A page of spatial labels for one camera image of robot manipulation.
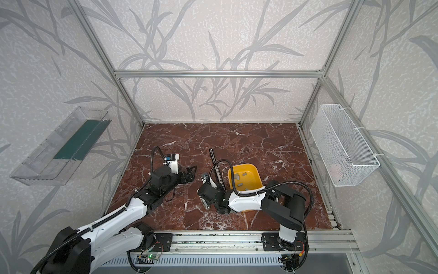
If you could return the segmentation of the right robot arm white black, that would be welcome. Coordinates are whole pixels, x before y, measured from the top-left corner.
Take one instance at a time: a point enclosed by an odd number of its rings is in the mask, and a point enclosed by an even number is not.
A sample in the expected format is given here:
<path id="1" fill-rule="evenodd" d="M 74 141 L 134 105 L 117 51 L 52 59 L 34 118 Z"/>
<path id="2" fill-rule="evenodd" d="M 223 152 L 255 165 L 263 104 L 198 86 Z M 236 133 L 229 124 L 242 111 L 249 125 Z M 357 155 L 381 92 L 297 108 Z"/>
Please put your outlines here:
<path id="1" fill-rule="evenodd" d="M 198 189 L 205 208 L 214 207 L 218 213 L 262 211 L 279 223 L 279 231 L 262 235 L 264 251 L 297 251 L 307 253 L 308 237 L 305 220 L 314 204 L 312 190 L 302 182 L 271 181 L 263 185 L 255 165 L 231 166 L 228 170 L 229 188 L 211 173 L 203 174 Z"/>

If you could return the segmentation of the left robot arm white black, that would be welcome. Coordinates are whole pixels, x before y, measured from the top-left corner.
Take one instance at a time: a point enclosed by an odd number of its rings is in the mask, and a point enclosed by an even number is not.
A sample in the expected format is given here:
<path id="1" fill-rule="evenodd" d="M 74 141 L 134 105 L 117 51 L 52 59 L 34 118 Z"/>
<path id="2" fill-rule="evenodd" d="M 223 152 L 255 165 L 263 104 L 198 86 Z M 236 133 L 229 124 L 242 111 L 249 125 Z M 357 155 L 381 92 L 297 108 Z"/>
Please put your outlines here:
<path id="1" fill-rule="evenodd" d="M 113 212 L 78 229 L 66 227 L 55 237 L 33 274 L 90 274 L 104 263 L 139 248 L 153 230 L 139 220 L 158 208 L 180 184 L 195 180 L 197 166 L 182 168 L 179 154 L 161 154 L 164 161 L 149 179 Z"/>

